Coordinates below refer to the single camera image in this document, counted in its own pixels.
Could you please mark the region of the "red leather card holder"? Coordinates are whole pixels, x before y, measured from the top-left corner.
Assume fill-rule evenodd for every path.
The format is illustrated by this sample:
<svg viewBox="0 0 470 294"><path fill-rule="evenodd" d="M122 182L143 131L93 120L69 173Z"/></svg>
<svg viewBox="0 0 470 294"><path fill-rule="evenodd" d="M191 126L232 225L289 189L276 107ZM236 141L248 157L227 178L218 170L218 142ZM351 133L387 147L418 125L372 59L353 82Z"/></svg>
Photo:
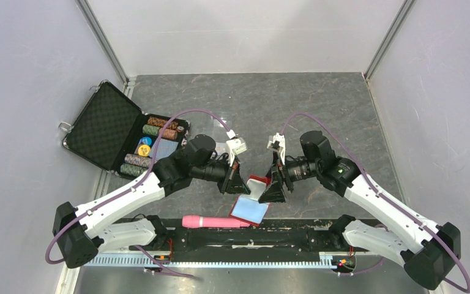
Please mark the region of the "red leather card holder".
<svg viewBox="0 0 470 294"><path fill-rule="evenodd" d="M246 182L250 193L238 196L231 208L229 217L258 227L262 223L270 205L269 203L259 202L259 198L266 190L268 183L269 178L250 176Z"/></svg>

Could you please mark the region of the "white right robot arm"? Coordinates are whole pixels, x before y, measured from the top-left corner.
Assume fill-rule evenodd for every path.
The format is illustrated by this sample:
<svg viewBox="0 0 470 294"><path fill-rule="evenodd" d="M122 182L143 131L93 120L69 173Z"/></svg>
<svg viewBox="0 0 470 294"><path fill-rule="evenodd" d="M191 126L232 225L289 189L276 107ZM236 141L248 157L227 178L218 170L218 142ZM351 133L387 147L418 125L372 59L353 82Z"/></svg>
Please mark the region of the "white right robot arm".
<svg viewBox="0 0 470 294"><path fill-rule="evenodd" d="M461 232L450 222L439 224L406 206L362 172L351 159L336 155L321 131L300 136L302 156L286 155L285 136L269 137L273 152L259 198L261 203L285 202L294 183L316 178L323 188L357 204L383 228L371 227L342 215L329 228L330 245L337 250L358 247L399 264L406 274L427 290L436 290L461 257Z"/></svg>

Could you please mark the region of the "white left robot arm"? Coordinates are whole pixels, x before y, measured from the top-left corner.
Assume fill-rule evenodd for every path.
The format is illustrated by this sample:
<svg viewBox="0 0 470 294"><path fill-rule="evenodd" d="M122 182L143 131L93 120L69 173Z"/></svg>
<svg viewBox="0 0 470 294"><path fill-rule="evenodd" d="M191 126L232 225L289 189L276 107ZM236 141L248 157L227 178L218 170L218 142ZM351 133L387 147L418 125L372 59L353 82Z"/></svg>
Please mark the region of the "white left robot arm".
<svg viewBox="0 0 470 294"><path fill-rule="evenodd" d="M168 234L157 216L120 223L120 218L152 202L190 186L193 179L217 184L221 194L249 194L250 189L240 174L239 154L247 150L242 138L226 142L226 153L214 158L216 142L199 134L183 148L158 160L151 170L142 172L130 183L91 202L73 206L65 202L56 208L53 240L45 260L57 246L68 268L79 268L98 253L129 246L163 248Z"/></svg>

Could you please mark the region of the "blue playing card deck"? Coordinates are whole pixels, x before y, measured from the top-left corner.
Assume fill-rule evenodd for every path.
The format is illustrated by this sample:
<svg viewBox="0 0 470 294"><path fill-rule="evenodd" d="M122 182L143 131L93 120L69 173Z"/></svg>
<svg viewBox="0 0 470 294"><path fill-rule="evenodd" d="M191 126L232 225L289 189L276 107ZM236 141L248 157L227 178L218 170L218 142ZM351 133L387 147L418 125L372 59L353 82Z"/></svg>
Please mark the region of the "blue playing card deck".
<svg viewBox="0 0 470 294"><path fill-rule="evenodd" d="M179 147L178 141L171 141L166 139L160 139L159 145L156 151L154 151L155 143L151 146L149 157L159 160L164 157L170 156Z"/></svg>

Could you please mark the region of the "pink cylindrical wand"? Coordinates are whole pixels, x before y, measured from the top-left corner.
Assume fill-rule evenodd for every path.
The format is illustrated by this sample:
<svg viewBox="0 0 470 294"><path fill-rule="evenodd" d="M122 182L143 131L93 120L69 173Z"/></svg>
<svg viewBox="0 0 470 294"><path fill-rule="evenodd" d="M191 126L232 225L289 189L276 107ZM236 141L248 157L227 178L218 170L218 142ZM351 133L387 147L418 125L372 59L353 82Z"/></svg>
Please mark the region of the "pink cylindrical wand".
<svg viewBox="0 0 470 294"><path fill-rule="evenodd" d="M182 218L185 228L244 228L251 224L230 217L204 217L187 215Z"/></svg>

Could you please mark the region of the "brown poker chip stack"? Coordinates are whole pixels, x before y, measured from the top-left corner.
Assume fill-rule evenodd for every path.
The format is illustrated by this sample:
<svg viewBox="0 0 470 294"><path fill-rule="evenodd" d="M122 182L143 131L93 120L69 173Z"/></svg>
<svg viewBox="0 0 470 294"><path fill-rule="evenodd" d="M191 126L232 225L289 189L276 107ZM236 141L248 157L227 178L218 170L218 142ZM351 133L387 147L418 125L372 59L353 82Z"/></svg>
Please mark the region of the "brown poker chip stack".
<svg viewBox="0 0 470 294"><path fill-rule="evenodd" d="M150 125L150 126L155 126L155 127L163 127L167 122L168 122L167 119L151 116L148 119L147 124ZM172 122L170 122L170 124L166 128L171 129L171 130L178 130L179 123L176 122L176 121L172 121Z"/></svg>

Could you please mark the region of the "yellow poker chip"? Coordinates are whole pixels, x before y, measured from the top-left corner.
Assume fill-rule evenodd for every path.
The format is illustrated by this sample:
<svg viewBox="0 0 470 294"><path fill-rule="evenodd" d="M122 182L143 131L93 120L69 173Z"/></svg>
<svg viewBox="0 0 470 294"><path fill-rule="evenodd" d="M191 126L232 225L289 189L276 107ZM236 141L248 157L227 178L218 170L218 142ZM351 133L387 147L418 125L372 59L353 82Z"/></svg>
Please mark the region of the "yellow poker chip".
<svg viewBox="0 0 470 294"><path fill-rule="evenodd" d="M142 157L148 157L150 155L150 152L151 152L151 147L146 144L139 145L136 151L137 155L142 156Z"/></svg>

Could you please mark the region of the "blue poker chip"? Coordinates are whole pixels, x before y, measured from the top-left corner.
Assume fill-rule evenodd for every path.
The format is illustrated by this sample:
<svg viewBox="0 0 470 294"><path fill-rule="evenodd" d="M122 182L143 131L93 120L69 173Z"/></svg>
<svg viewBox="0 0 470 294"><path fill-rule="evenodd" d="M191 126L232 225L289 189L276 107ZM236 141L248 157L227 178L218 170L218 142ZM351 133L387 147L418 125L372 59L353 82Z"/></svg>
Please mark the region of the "blue poker chip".
<svg viewBox="0 0 470 294"><path fill-rule="evenodd" d="M150 138L150 137L143 137L143 138L140 139L139 144L152 146L152 138Z"/></svg>

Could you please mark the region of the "green poker chip stack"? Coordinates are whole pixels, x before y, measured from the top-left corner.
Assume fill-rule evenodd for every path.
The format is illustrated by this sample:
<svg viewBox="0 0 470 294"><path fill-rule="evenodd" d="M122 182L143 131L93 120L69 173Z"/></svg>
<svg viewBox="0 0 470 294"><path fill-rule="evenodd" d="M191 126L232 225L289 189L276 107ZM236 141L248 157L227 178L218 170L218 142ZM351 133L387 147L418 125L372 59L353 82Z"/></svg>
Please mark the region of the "green poker chip stack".
<svg viewBox="0 0 470 294"><path fill-rule="evenodd" d="M118 175L121 178L135 179L146 171L148 171L148 168L124 163L119 167Z"/></svg>

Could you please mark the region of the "green and brown chip stack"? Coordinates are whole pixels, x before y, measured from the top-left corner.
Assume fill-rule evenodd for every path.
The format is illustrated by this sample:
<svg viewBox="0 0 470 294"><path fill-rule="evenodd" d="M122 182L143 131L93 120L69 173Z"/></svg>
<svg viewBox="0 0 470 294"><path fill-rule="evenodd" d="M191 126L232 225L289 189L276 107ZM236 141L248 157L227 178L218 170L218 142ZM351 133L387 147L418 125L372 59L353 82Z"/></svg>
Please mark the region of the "green and brown chip stack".
<svg viewBox="0 0 470 294"><path fill-rule="evenodd" d="M162 127L152 126L148 124L142 127L142 132L144 134L151 135L154 137L161 135L162 138L167 139L167 140L177 140L178 138L178 132L176 130L172 130L172 129L163 130Z"/></svg>

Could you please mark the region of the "purple poker chip stack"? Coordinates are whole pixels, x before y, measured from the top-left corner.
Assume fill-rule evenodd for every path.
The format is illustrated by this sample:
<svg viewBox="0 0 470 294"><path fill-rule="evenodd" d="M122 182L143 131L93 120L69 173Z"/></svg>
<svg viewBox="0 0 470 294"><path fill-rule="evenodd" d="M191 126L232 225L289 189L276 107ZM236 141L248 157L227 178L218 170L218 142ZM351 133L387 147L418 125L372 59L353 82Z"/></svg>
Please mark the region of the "purple poker chip stack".
<svg viewBox="0 0 470 294"><path fill-rule="evenodd" d="M149 168L151 166L152 159L150 157L142 157L136 154L126 154L124 162L141 168Z"/></svg>

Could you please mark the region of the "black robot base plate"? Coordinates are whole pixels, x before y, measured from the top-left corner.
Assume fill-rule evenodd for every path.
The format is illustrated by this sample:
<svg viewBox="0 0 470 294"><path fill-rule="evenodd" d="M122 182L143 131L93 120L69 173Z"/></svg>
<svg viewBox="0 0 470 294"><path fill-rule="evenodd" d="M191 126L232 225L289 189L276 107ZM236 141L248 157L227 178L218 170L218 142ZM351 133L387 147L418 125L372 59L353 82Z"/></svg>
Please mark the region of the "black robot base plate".
<svg viewBox="0 0 470 294"><path fill-rule="evenodd" d="M347 255L350 247L329 231L332 219L266 219L245 228L185 228L164 219L166 232L143 248L173 262L314 261L319 253Z"/></svg>

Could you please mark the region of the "right aluminium frame post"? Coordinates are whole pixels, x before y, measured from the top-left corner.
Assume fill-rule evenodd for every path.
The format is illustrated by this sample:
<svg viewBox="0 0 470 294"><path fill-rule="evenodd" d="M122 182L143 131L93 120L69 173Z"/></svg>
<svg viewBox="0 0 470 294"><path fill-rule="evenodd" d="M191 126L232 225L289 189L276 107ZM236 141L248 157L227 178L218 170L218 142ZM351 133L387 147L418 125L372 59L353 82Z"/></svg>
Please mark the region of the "right aluminium frame post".
<svg viewBox="0 0 470 294"><path fill-rule="evenodd" d="M387 51L389 50L392 42L394 41L395 37L397 36L399 30L403 26L406 18L408 17L410 11L412 10L416 0L404 0L394 17L394 20L390 24L385 36L383 37L379 47L374 54L371 62L369 63L366 71L363 73L364 80L369 83L371 78L374 76L375 72L377 71L382 59L386 55Z"/></svg>

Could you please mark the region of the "aluminium frame post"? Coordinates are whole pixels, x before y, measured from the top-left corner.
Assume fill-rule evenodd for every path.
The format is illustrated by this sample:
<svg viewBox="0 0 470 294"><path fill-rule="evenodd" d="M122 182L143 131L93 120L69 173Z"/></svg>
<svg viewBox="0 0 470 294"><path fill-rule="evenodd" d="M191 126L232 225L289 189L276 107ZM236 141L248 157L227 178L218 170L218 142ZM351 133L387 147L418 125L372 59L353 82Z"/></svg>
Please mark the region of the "aluminium frame post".
<svg viewBox="0 0 470 294"><path fill-rule="evenodd" d="M87 0L76 0L75 1L84 18L86 19L91 31L95 35L100 47L102 48L107 60L110 62L113 70L115 71L118 78L122 81L123 85L129 83L129 76L126 74L119 58L117 57L114 49L108 40L105 31L99 23L97 16L95 15L89 1Z"/></svg>
<svg viewBox="0 0 470 294"><path fill-rule="evenodd" d="M394 17L394 20L390 24L385 36L383 37L379 47L374 54L371 62L369 63L366 71L363 73L364 80L369 83L371 78L374 76L375 72L377 71L382 59L386 55L387 51L389 50L392 42L394 41L395 37L397 36L399 30L403 26L406 18L408 17L410 11L412 10L416 0L404 0Z"/></svg>

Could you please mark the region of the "left aluminium frame post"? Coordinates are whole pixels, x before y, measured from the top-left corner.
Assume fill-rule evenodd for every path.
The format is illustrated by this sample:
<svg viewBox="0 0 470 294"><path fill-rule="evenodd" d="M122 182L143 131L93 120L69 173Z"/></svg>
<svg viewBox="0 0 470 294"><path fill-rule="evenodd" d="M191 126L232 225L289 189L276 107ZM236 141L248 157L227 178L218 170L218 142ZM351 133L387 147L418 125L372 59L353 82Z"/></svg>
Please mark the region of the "left aluminium frame post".
<svg viewBox="0 0 470 294"><path fill-rule="evenodd" d="M89 1L87 0L76 0L75 1L84 18L86 19L91 31L95 35L100 47L102 48L107 60L110 62L113 70L115 71L118 78L122 81L123 85L129 83L129 76L126 74L119 58L117 57L114 49L108 40L105 31L99 23L97 16L95 15Z"/></svg>

